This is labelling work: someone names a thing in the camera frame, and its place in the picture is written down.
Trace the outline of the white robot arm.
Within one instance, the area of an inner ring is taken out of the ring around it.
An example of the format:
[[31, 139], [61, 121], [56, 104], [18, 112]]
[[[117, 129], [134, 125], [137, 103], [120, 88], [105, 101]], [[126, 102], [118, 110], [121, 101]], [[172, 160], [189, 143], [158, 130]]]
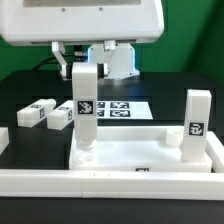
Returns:
[[88, 61], [106, 65], [110, 80], [136, 76], [132, 45], [163, 31], [161, 0], [0, 0], [0, 36], [11, 45], [49, 44], [64, 78], [67, 45], [87, 45]]

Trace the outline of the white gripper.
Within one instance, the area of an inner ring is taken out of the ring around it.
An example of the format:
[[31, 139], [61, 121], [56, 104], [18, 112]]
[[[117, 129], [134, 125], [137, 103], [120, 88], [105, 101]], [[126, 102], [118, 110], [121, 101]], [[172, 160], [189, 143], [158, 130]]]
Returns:
[[0, 0], [0, 37], [12, 45], [52, 42], [63, 80], [72, 78], [64, 43], [103, 42], [97, 72], [104, 79], [116, 41], [153, 43], [163, 31], [161, 0]]

